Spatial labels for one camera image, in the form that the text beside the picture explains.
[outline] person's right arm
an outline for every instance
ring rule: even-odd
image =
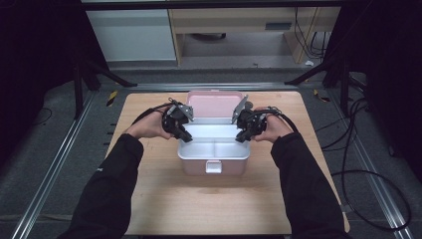
[[[338,201],[304,139],[285,122],[267,115],[267,129],[254,140],[273,143],[286,212],[295,239],[350,238]]]

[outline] pink box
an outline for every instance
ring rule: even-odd
[[[179,141],[177,153],[188,175],[241,175],[250,154],[248,141],[235,140],[240,131],[231,124],[234,108],[244,96],[240,92],[190,92],[195,121],[185,124],[190,142]]]

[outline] person's left hand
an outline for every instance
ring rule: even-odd
[[[163,137],[165,139],[170,139],[172,137],[171,133],[164,131],[162,128],[162,115],[169,107],[164,107],[152,112],[148,116],[142,118],[138,122],[134,123],[123,133],[128,133],[135,138],[142,137]]]

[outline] hand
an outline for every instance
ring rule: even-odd
[[[262,111],[265,110],[266,108],[264,107],[259,107],[259,108],[255,108],[255,111]],[[283,137],[291,132],[293,132],[288,125],[285,123],[284,120],[272,115],[272,114],[267,114],[266,115],[266,119],[267,119],[267,128],[265,131],[263,131],[261,134],[259,135],[255,135],[252,137],[253,140],[255,141],[262,141],[262,140],[266,140],[266,141],[270,141],[272,143],[274,143],[277,138]]]
[[[148,116],[142,118],[132,126],[130,126],[127,130],[123,133],[128,133],[135,138],[142,138],[142,137],[163,137],[165,139],[170,139],[172,134],[164,131],[162,128],[162,115],[169,107],[164,107],[152,112]]]

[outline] floor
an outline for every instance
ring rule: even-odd
[[[337,110],[338,89],[325,89],[321,85],[323,73],[296,88],[283,84],[309,68],[311,66],[305,63],[293,62],[282,34],[228,34],[221,40],[189,36],[179,67],[114,71],[124,79],[141,84],[136,89],[123,89],[101,77],[102,87],[98,92],[85,90],[86,101],[92,103],[83,121],[74,121],[73,84],[51,89],[45,97],[45,108],[17,145],[9,164],[0,172],[0,202],[3,205],[0,207],[0,238],[55,238],[66,230],[82,188],[106,154],[125,97],[131,93],[153,91],[158,85],[179,84],[179,91],[204,85],[218,89],[228,83],[233,84],[233,89],[271,86],[274,91],[298,91],[320,145],[328,145],[346,129],[347,120],[340,120],[342,115]],[[114,90],[118,90],[117,97],[112,106],[107,107],[109,94]],[[159,90],[172,91],[172,88]],[[357,89],[350,88],[349,92],[354,102],[362,97]],[[68,133],[76,123],[80,124],[80,129],[72,137]],[[391,232],[376,229],[356,213],[347,212],[351,227],[349,234],[358,239],[422,238],[420,182],[406,161],[389,155],[389,144],[370,109],[358,113],[355,125],[357,136],[346,154],[346,168],[375,168],[388,177],[409,202],[412,222],[406,230]],[[69,148],[62,147],[64,140],[70,143]],[[324,151],[331,172],[341,170],[344,144],[342,140]],[[56,164],[55,158],[58,157],[63,159],[62,164]],[[49,171],[52,165],[57,169],[54,172]],[[47,174],[53,175],[51,180],[43,181]],[[339,177],[336,176],[334,182],[341,192]],[[391,220],[407,218],[408,212],[399,195],[376,178],[352,174],[345,178],[345,185],[353,207],[371,222],[388,226]]]

